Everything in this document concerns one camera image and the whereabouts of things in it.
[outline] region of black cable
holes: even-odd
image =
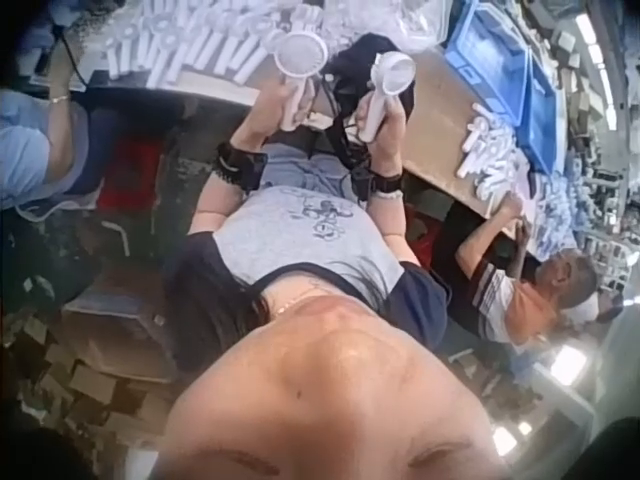
[[[69,60],[71,60],[71,66],[73,67],[73,70],[76,72],[76,76],[78,77],[80,82],[82,82],[82,84],[85,86],[85,88],[89,88],[89,84],[85,81],[85,79],[80,74],[80,71],[78,70],[78,65],[76,64],[75,58],[73,58],[71,47],[69,47],[69,43],[67,42],[67,39],[64,38],[64,33],[62,32],[60,32],[60,40],[62,40],[62,44],[64,45],[64,48],[67,51],[67,54],[69,55]]]

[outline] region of blue bin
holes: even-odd
[[[516,137],[531,167],[551,175],[558,155],[556,91],[533,56],[530,72],[522,124],[516,129]]]
[[[513,22],[491,4],[471,0],[445,58],[489,110],[517,127],[522,121],[531,49]]]

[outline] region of woman's hand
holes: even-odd
[[[364,129],[373,92],[367,94],[358,106],[356,122]],[[368,145],[371,153],[371,169],[384,177],[402,173],[402,143],[407,131],[407,116],[398,97],[388,98],[385,103],[385,119],[376,139]]]
[[[296,127],[309,115],[315,97],[314,90],[313,83],[308,81],[298,113],[294,117]],[[280,128],[285,106],[294,91],[293,86],[284,85],[281,81],[267,84],[260,91],[247,118],[231,137],[231,145],[240,150],[259,152],[264,142]]]

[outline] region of gray t-shirt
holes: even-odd
[[[372,280],[386,296],[404,273],[362,208],[295,187],[251,195],[214,239],[229,270],[248,284],[278,268],[312,262],[342,276],[371,301],[358,277]]]

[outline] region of person's arm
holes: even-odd
[[[520,280],[524,260],[527,256],[527,245],[531,238],[531,226],[526,218],[516,228],[516,255],[507,267],[507,276],[514,280]]]
[[[264,142],[279,128],[284,107],[292,94],[290,86],[280,82],[269,83],[260,92],[256,103],[236,130],[229,143],[233,148],[245,152],[260,153]],[[300,124],[311,107],[311,95],[307,95],[296,114]],[[222,227],[244,200],[242,189],[222,180],[212,173],[200,194],[189,234],[215,232]]]
[[[77,42],[68,40],[69,45],[78,58]],[[73,75],[73,64],[69,52],[60,41],[56,45],[49,68],[49,123],[47,137],[49,149],[49,166],[47,183],[63,178],[71,169],[74,160],[73,123],[71,118],[71,99],[69,82]]]
[[[367,119],[371,94],[360,102],[357,113],[358,127],[362,129]],[[395,177],[402,173],[400,152],[406,132],[407,117],[398,98],[386,104],[386,118],[373,143],[368,145],[371,153],[371,170],[383,177]],[[378,227],[384,242],[396,259],[420,265],[407,243],[407,221],[402,196],[383,198],[372,195],[367,204],[367,213]]]
[[[456,252],[456,261],[467,278],[473,277],[491,243],[509,222],[520,216],[521,211],[522,201],[517,195],[508,192],[496,214],[460,245]]]

